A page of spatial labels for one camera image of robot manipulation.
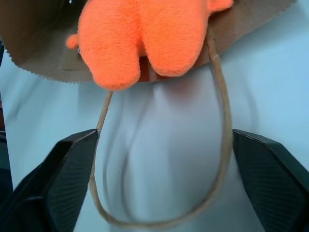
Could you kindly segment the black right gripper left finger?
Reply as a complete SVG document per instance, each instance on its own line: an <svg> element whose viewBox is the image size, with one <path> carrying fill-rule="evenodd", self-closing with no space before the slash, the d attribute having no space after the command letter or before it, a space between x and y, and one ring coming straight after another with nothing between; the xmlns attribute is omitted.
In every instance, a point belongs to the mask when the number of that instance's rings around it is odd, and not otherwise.
<svg viewBox="0 0 309 232"><path fill-rule="evenodd" d="M0 206L0 232L73 232L97 142L96 129L57 142Z"/></svg>

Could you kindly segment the brown paper bag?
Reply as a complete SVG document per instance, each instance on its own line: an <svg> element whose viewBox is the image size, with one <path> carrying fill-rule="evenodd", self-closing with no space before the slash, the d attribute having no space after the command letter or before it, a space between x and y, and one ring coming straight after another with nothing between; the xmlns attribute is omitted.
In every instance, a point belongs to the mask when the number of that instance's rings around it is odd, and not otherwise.
<svg viewBox="0 0 309 232"><path fill-rule="evenodd" d="M117 220L103 208L99 200L95 181L96 145L87 191L91 192L98 212L107 222L134 229L161 229L175 226L208 208L218 194L226 176L232 150L229 98L219 54L244 35L289 8L296 0L233 1L229 9L213 13L209 17L202 50L192 67L208 62L213 64L223 104L221 158L210 190L197 206L180 217L150 223ZM23 70L61 82L77 83L93 80L79 50L66 47L66 39L77 32L79 16L86 2L87 0L72 2L69 0L0 0L0 41L13 63ZM149 81L151 73L155 74L157 80L171 78L156 73L147 57L140 58L140 68L141 75L138 82ZM98 136L114 92L108 91L96 129Z"/></svg>

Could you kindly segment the orange plush toy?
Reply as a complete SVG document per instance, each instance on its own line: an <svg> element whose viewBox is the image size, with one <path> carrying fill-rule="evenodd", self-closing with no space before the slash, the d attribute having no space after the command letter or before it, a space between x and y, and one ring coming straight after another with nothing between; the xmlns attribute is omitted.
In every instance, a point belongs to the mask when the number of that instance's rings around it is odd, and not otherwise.
<svg viewBox="0 0 309 232"><path fill-rule="evenodd" d="M140 58L156 73L179 77L195 64L209 17L233 0L87 0L77 32L66 39L77 49L97 85L123 90L140 78Z"/></svg>

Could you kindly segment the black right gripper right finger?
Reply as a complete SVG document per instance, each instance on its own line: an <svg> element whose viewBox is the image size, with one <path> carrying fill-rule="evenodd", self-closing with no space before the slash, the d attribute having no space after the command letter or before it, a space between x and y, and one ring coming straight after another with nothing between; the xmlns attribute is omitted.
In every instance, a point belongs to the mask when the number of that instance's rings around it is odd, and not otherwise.
<svg viewBox="0 0 309 232"><path fill-rule="evenodd" d="M247 196L265 232L309 232L309 171L279 142L233 130Z"/></svg>

